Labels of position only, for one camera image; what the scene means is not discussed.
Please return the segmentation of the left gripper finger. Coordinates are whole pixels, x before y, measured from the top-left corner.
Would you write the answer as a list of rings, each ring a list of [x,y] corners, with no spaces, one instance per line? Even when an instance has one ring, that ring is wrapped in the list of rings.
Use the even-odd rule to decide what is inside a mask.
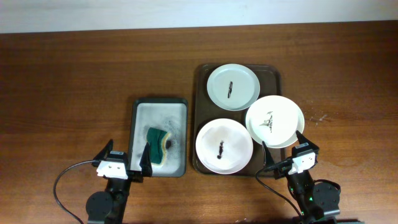
[[[108,154],[113,150],[113,144],[114,141],[110,139],[108,143],[105,145],[105,147],[102,150],[100,150],[100,152],[97,153],[97,155],[95,155],[95,157],[93,158],[93,162],[91,163],[93,167],[98,167],[100,162],[107,158]]]
[[[147,142],[139,163],[143,177],[152,177],[152,163],[150,161],[150,144]]]

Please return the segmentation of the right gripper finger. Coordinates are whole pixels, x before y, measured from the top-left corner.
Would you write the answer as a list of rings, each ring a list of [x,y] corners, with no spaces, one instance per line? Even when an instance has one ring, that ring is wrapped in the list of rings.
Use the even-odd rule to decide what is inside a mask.
[[[270,172],[273,171],[274,168],[274,160],[273,157],[268,149],[268,147],[266,146],[266,143],[263,141],[262,142],[262,149],[264,151],[264,167],[263,167],[263,171],[264,172]]]
[[[314,144],[313,142],[308,140],[300,131],[296,131],[295,133],[296,133],[296,137],[298,139],[298,142],[300,144],[307,143],[310,146],[310,149],[313,149],[316,152],[319,151],[320,148],[316,144]]]

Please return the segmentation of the green yellow sponge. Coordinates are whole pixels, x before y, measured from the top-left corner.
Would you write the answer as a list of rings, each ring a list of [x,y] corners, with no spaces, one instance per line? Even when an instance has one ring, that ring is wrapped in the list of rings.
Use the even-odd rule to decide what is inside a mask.
[[[149,128],[146,139],[150,146],[149,156],[151,164],[155,166],[162,166],[164,164],[167,157],[167,142],[170,137],[171,134],[167,131]]]

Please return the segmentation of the white plate scribble stain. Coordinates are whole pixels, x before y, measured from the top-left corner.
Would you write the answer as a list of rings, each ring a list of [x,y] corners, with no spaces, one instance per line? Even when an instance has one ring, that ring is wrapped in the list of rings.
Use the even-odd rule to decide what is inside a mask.
[[[292,100],[270,95],[256,100],[248,109],[245,125],[258,144],[278,149],[297,141],[296,131],[303,132],[305,118],[302,110]]]

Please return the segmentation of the white plate front stain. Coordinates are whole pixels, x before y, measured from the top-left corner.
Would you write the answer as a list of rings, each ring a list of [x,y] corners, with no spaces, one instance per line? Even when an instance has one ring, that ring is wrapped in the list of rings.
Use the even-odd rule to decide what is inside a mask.
[[[253,154],[253,142],[241,123],[220,118],[206,123],[199,130],[195,150],[207,169],[228,175],[248,165]]]

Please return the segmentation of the pale grey plate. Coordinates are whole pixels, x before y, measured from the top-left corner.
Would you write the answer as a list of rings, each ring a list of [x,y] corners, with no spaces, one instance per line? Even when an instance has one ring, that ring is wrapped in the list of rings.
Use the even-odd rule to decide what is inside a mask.
[[[249,68],[230,63],[210,73],[206,89],[212,102],[228,111],[250,107],[259,97],[260,83]]]

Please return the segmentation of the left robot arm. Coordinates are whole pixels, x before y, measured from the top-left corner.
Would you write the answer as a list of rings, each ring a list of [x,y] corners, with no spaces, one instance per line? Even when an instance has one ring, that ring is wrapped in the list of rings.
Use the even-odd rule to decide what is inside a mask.
[[[152,176],[150,145],[146,144],[139,163],[141,170],[129,170],[125,152],[113,150],[113,140],[94,157],[97,175],[107,180],[104,191],[95,192],[86,202],[89,224],[122,223],[131,184]]]

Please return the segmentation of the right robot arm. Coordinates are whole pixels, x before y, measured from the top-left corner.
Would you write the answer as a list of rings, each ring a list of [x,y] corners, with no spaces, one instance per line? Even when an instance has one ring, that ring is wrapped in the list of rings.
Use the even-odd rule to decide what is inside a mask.
[[[292,148],[291,156],[277,163],[262,142],[264,167],[256,172],[255,178],[259,180],[262,172],[272,172],[276,180],[287,179],[289,194],[297,205],[262,181],[259,183],[293,207],[297,213],[294,223],[336,223],[336,216],[340,214],[341,187],[330,180],[312,178],[309,170],[317,165],[320,148],[299,131],[295,134],[299,145]]]

